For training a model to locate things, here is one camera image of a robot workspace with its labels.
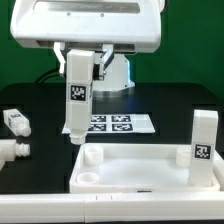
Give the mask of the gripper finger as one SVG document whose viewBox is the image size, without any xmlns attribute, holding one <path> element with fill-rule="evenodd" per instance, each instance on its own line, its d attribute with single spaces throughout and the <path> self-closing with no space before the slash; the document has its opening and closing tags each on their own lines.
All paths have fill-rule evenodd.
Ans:
<svg viewBox="0 0 224 224">
<path fill-rule="evenodd" d="M 53 47 L 54 53 L 59 61 L 59 74 L 66 76 L 66 44 L 64 42 L 55 42 Z"/>
<path fill-rule="evenodd" d="M 103 81 L 106 69 L 114 59 L 114 45 L 103 44 L 102 54 L 99 63 L 95 63 L 93 67 L 93 80 Z"/>
</svg>

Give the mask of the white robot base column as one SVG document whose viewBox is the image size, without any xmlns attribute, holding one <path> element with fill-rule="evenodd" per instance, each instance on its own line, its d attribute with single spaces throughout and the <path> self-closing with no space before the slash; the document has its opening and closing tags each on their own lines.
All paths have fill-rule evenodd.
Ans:
<svg viewBox="0 0 224 224">
<path fill-rule="evenodd" d="M 103 80 L 99 79 L 100 54 L 95 54 L 93 70 L 93 95 L 97 98 L 113 98 L 132 94 L 135 83 L 130 78 L 130 62 L 123 54 L 116 54 L 106 68 Z"/>
</svg>

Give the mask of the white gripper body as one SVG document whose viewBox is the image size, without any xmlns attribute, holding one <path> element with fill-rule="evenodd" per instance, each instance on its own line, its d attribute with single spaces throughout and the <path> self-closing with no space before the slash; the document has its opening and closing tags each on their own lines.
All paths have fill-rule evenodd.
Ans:
<svg viewBox="0 0 224 224">
<path fill-rule="evenodd" d="M 10 31 L 27 48 L 153 53 L 161 42 L 163 0 L 16 0 Z"/>
</svg>

